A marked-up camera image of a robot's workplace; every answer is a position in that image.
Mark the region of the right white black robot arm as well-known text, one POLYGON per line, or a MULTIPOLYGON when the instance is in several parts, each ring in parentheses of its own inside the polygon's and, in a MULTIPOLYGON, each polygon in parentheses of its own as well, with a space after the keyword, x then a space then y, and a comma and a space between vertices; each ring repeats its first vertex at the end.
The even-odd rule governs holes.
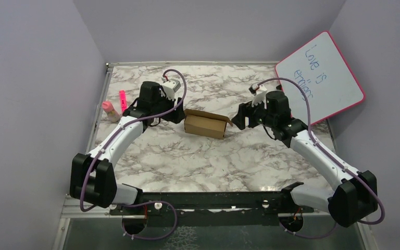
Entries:
POLYGON ((325 178, 331 191, 299 184, 280 197, 280 206, 292 212, 308 206, 329 213, 342 227, 378 210, 377 179, 370 171, 361 172, 343 161, 321 143, 308 126, 292 117, 289 100, 281 91, 262 92, 238 106, 232 123, 240 130, 264 126, 274 139, 303 156, 325 178))

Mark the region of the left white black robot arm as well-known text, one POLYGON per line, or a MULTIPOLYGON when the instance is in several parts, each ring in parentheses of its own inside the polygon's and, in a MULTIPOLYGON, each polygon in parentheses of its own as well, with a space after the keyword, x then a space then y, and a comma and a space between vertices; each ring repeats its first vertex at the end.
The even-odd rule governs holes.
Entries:
POLYGON ((115 129, 87 154, 72 160, 69 194, 81 202, 107 208, 122 204, 131 214, 143 207, 142 190, 116 180, 114 168, 126 149, 152 125, 155 119, 175 124, 184 117, 183 99, 175 97, 181 87, 178 80, 161 84, 145 81, 138 98, 123 112, 115 129))

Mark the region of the brown cardboard box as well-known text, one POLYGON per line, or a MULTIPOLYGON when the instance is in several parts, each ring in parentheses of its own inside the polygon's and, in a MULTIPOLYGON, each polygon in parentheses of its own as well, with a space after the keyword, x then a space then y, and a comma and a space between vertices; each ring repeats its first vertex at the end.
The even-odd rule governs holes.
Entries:
POLYGON ((223 140, 227 125, 233 123, 227 116, 222 116, 206 111, 185 109, 185 133, 223 140))

